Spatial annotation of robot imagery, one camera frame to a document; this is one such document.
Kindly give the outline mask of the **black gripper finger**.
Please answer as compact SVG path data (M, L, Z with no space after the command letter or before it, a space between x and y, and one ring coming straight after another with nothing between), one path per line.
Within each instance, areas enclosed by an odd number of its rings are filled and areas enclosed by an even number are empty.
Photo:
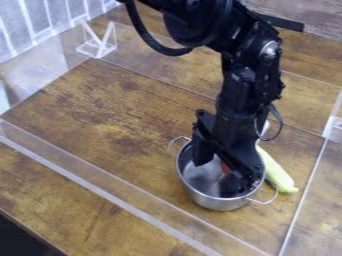
M255 157L236 166L227 165L231 168L231 175L227 177L221 171L217 181L219 196L223 198L241 197L251 193L263 181L264 164L260 158Z
M215 143L208 132L195 128L192 131L192 162L195 166L207 164L213 159Z

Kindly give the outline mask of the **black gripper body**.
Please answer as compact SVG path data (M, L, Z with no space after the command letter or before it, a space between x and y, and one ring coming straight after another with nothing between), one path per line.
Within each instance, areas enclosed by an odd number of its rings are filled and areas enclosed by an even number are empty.
M253 120L260 109L255 100L225 100L216 98L216 112L204 109L195 112L196 122L192 131L199 128L212 136L215 154L227 163L236 166L251 158L259 157L255 149L257 140ZM261 121L265 121L265 110L261 110Z

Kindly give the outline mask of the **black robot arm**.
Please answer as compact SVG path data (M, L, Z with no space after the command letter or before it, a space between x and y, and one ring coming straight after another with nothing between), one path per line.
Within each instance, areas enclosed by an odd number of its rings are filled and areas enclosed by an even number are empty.
M267 116L277 113L281 97L281 39L277 30L239 0L117 0L140 38L159 53L181 56L197 47L220 54L223 85L213 113L196 111L192 126L192 163L220 158L229 173L220 194L249 192L261 179L264 165L255 144L261 138ZM163 46L151 36L136 4L163 14L163 22L177 48Z

